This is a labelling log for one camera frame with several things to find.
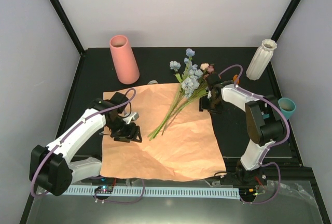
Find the blue flower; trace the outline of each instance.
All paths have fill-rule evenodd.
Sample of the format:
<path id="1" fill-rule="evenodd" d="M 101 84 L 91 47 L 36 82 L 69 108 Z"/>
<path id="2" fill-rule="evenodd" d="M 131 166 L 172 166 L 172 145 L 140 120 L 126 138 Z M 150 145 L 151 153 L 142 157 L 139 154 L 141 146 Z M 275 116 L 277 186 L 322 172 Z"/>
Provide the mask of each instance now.
<path id="1" fill-rule="evenodd" d="M 192 83 L 193 83 L 193 86 L 192 88 L 195 90 L 195 89 L 198 89 L 199 88 L 199 82 L 197 81 L 196 77 L 194 77 L 193 79 L 191 79 Z"/>
<path id="2" fill-rule="evenodd" d="M 195 71 L 195 75 L 196 75 L 198 78 L 201 78 L 202 75 L 203 75 L 202 70 L 200 70 L 200 69 L 196 70 L 196 71 Z"/>
<path id="3" fill-rule="evenodd" d="M 188 99 L 190 96 L 192 96 L 193 92 L 185 92 L 185 98 Z"/>
<path id="4" fill-rule="evenodd" d="M 189 76 L 189 78 L 190 78 L 190 80 L 197 80 L 198 79 L 196 75 L 191 75 L 191 76 Z"/>
<path id="5" fill-rule="evenodd" d="M 188 71 L 188 75 L 189 75 L 189 76 L 195 75 L 195 70 L 192 70 L 192 69 L 189 70 L 189 71 Z"/>
<path id="6" fill-rule="evenodd" d="M 182 81 L 181 87 L 183 90 L 185 90 L 186 93 L 187 92 L 193 93 L 193 82 L 189 77 L 187 77 L 184 81 Z"/>
<path id="7" fill-rule="evenodd" d="M 192 70 L 197 70 L 197 64 L 194 64 L 193 66 L 191 66 Z"/>
<path id="8" fill-rule="evenodd" d="M 186 50 L 186 56 L 193 57 L 194 55 L 195 55 L 195 51 L 193 51 L 192 49 Z"/>
<path id="9" fill-rule="evenodd" d="M 176 61 L 170 62 L 170 68 L 173 69 L 174 71 L 178 71 L 180 67 L 181 67 L 180 63 L 178 63 Z"/>

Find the flower bouquet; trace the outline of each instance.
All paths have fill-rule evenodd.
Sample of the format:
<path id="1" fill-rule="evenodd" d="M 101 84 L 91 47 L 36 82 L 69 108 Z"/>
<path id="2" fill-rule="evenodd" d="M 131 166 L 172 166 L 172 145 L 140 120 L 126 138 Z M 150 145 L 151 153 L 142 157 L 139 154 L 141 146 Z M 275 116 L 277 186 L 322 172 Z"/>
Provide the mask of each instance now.
<path id="1" fill-rule="evenodd" d="M 187 49 L 186 55 L 188 57 L 184 59 L 186 67 L 183 74 L 180 74 L 178 72 L 181 67 L 181 64 L 179 62 L 170 62 L 170 69 L 176 72 L 175 77 L 179 82 L 179 88 L 174 98 L 174 101 L 163 121 L 148 135 L 148 137 L 150 137 L 150 140 L 155 138 L 162 129 L 163 134 L 167 127 L 172 123 L 174 118 L 188 104 L 208 94 L 206 90 L 207 84 L 205 78 L 210 73 L 214 72 L 213 65 L 203 63 L 201 64 L 200 68 L 198 68 L 198 65 L 192 63 L 192 57 L 195 55 L 195 52 L 192 49 Z"/>

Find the black table surface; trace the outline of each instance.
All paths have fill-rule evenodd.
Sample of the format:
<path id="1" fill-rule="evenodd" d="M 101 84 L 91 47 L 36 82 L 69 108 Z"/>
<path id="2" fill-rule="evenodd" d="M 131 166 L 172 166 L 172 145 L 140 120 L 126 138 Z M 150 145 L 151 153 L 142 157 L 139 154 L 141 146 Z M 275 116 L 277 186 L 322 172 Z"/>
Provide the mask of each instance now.
<path id="1" fill-rule="evenodd" d="M 240 86 L 254 93 L 273 94 L 272 84 L 265 70 L 261 78 L 251 81 L 245 71 L 257 48 L 192 48 L 196 54 L 193 63 L 210 63 L 216 71 L 222 71 L 233 64 L 243 66 Z M 78 73 L 78 80 L 67 115 L 64 118 L 67 130 L 87 109 L 93 99 L 103 97 L 103 92 L 118 91 L 128 87 L 146 85 L 151 80 L 159 83 L 177 82 L 174 72 L 170 70 L 170 61 L 181 62 L 185 57 L 186 48 L 133 48 L 140 70 L 140 78 L 132 85 L 119 82 L 109 48 L 90 48 L 87 50 Z M 238 74 L 239 69 L 233 68 L 224 73 L 223 79 L 229 80 Z M 218 140 L 220 151 L 224 158 L 241 157 L 249 142 L 246 131 L 245 113 L 225 103 L 220 115 L 212 115 L 212 124 Z M 100 156 L 102 154 L 102 136 L 94 134 L 78 151 L 77 156 Z M 288 143 L 276 146 L 269 151 L 267 158 L 291 158 L 292 153 Z"/>

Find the pink flower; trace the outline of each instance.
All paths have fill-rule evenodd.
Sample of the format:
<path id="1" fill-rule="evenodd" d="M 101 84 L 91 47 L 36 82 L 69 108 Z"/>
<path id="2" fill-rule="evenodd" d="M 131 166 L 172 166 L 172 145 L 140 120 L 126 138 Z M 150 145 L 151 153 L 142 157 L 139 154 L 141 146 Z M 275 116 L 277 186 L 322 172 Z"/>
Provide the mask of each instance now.
<path id="1" fill-rule="evenodd" d="M 214 72 L 214 67 L 210 65 L 210 66 L 207 67 L 206 71 L 207 71 L 209 74 L 211 74 L 211 73 Z"/>

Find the pink vase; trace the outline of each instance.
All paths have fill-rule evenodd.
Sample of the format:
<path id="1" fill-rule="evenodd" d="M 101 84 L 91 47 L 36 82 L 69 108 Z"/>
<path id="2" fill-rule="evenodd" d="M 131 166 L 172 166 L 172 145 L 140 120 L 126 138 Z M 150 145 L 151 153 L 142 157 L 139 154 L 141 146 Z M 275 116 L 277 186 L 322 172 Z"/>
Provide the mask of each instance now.
<path id="1" fill-rule="evenodd" d="M 109 41 L 110 52 L 118 79 L 123 84 L 132 84 L 140 77 L 129 41 L 125 36 L 114 36 Z"/>

